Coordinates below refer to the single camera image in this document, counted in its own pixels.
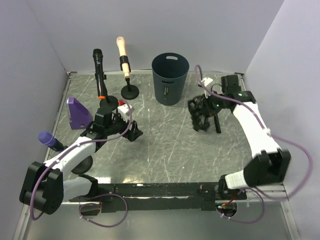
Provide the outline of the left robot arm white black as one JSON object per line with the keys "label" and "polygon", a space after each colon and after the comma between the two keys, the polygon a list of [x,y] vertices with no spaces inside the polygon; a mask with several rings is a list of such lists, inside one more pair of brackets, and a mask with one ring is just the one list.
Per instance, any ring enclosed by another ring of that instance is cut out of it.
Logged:
{"label": "left robot arm white black", "polygon": [[86,175],[78,174],[68,180],[68,175],[86,158],[96,153],[107,141],[120,137],[135,141],[143,132],[133,120],[134,108],[125,103],[108,110],[99,108],[94,121],[69,147],[55,157],[41,163],[34,161],[26,171],[19,201],[31,210],[37,209],[47,215],[53,214],[62,202],[77,197],[87,201],[95,200],[99,195],[98,181]]}

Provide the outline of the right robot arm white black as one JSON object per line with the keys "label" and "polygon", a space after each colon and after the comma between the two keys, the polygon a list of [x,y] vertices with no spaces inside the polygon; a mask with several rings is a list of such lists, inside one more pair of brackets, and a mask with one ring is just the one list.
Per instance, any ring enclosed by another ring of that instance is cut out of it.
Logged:
{"label": "right robot arm white black", "polygon": [[209,109],[214,114],[229,109],[240,123],[251,149],[252,159],[242,170],[221,177],[218,193],[223,199],[230,199],[237,189],[282,183],[291,160],[290,152],[281,149],[271,137],[253,94],[242,90],[238,80],[235,74],[221,77],[220,94],[213,91],[213,79],[201,80]]}

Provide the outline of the black plastic trash bag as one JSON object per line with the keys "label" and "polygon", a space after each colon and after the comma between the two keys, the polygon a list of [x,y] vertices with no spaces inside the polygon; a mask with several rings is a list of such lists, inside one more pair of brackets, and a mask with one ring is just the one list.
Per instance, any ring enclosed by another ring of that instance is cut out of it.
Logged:
{"label": "black plastic trash bag", "polygon": [[199,95],[187,102],[193,129],[206,132],[210,127],[205,95]]}

